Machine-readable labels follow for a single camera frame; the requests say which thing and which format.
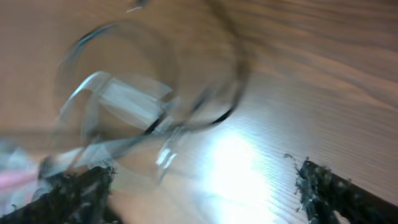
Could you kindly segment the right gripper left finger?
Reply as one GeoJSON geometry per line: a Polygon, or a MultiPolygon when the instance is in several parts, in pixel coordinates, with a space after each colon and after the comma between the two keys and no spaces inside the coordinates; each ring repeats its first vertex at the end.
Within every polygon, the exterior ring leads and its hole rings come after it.
{"type": "Polygon", "coordinates": [[[121,223],[108,204],[114,168],[94,167],[80,175],[57,174],[53,189],[1,217],[1,224],[121,223]]]}

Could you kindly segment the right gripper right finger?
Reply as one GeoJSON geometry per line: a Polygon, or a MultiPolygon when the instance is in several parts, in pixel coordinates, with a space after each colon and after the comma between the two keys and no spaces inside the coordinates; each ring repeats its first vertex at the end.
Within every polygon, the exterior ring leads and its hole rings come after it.
{"type": "Polygon", "coordinates": [[[297,170],[297,190],[309,223],[339,223],[338,212],[350,223],[396,224],[397,205],[334,174],[310,160],[297,170]]]}

